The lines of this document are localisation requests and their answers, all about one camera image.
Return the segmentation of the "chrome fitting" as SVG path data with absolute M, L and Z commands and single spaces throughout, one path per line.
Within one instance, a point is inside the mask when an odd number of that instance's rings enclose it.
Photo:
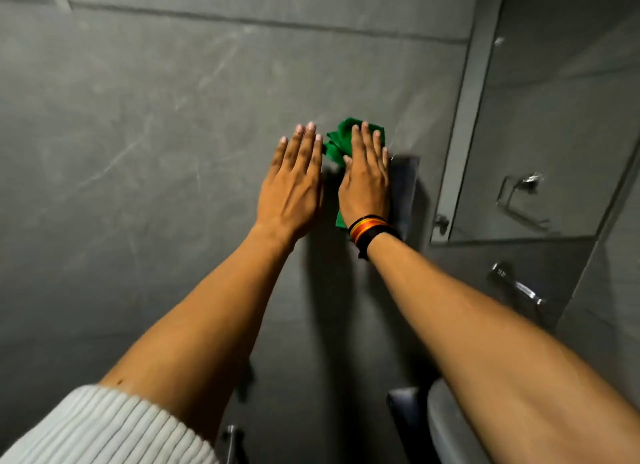
M 225 464 L 249 464 L 244 451 L 244 430 L 238 425 L 228 425 L 223 433 L 223 440 L 227 443 Z

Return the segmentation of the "person's left hand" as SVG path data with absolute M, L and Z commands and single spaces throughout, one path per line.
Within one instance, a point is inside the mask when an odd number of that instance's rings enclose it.
M 296 177 L 295 131 L 298 126 L 288 138 L 289 172 L 281 172 L 270 179 L 270 163 L 260 190 L 255 222 L 255 229 L 276 239 L 287 251 L 307 234 L 323 202 L 323 137 L 316 128 L 317 174 Z

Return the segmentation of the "black wristband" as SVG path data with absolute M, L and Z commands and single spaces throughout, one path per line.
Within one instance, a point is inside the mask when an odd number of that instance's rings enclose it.
M 388 234 L 398 240 L 401 240 L 399 233 L 392 228 L 385 228 L 382 226 L 374 227 L 364 233 L 362 237 L 358 240 L 358 244 L 355 244 L 358 249 L 358 258 L 362 260 L 369 260 L 368 250 L 372 241 L 381 234 Z

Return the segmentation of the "white ribbed sleeve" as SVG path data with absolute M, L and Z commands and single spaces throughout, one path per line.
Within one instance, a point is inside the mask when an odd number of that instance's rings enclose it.
M 212 445 L 158 405 L 100 385 L 78 387 L 0 464 L 219 464 Z

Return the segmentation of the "wall mirror with grey frame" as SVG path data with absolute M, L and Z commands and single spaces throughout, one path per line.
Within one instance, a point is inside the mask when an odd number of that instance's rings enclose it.
M 640 137 L 640 0 L 477 0 L 458 100 L 431 244 L 594 238 Z

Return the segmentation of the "grey wall flush plate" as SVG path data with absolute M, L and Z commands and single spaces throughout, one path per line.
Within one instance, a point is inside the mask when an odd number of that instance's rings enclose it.
M 395 155 L 390 160 L 388 221 L 403 241 L 406 241 L 410 234 L 413 201 L 419 178 L 419 164 L 420 158 L 412 155 Z

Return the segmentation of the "person's left forearm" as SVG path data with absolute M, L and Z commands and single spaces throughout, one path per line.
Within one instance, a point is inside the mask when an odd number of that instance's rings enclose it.
M 213 442 L 296 240 L 296 229 L 256 223 L 228 258 L 128 349 L 100 386 L 156 404 Z

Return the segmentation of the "green cleaning cloth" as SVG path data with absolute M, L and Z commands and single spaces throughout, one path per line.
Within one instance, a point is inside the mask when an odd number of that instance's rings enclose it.
M 353 126 L 361 126 L 362 120 L 349 117 L 340 122 L 337 130 L 326 134 L 323 143 L 323 155 L 335 163 L 340 169 L 346 168 L 344 156 L 352 156 L 351 131 Z M 370 124 L 371 131 L 380 131 L 381 145 L 386 145 L 385 128 L 376 124 Z M 335 226 L 340 229 L 347 229 L 341 212 L 338 212 Z

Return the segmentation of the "chrome wall tap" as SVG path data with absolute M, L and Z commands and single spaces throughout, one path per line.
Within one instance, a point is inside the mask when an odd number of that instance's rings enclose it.
M 489 272 L 489 278 L 495 282 L 502 283 L 509 289 L 514 290 L 519 295 L 528 299 L 534 306 L 539 307 L 547 303 L 547 300 L 541 297 L 537 292 L 533 291 L 524 283 L 516 280 L 511 273 L 510 266 L 505 262 L 496 262 Z

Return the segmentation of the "person's right forearm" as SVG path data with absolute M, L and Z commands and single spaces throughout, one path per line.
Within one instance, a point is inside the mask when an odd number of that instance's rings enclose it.
M 640 412 L 576 353 L 390 234 L 367 255 L 498 464 L 640 464 Z

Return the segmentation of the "striped orange red wristband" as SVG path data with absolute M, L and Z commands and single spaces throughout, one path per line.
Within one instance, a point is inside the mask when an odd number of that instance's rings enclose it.
M 351 238 L 353 244 L 358 244 L 358 240 L 364 233 L 378 226 L 392 228 L 392 226 L 382 217 L 376 215 L 367 215 L 365 217 L 361 217 L 349 226 L 349 237 Z

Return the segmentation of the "person's right hand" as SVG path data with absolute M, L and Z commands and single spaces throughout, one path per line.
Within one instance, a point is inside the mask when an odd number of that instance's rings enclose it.
M 339 210 L 347 227 L 367 215 L 388 218 L 390 210 L 390 177 L 385 180 L 379 167 L 381 152 L 380 131 L 371 131 L 374 142 L 374 170 L 369 171 L 361 137 L 361 126 L 351 131 L 352 156 L 354 160 L 353 186 L 350 190 L 339 188 Z

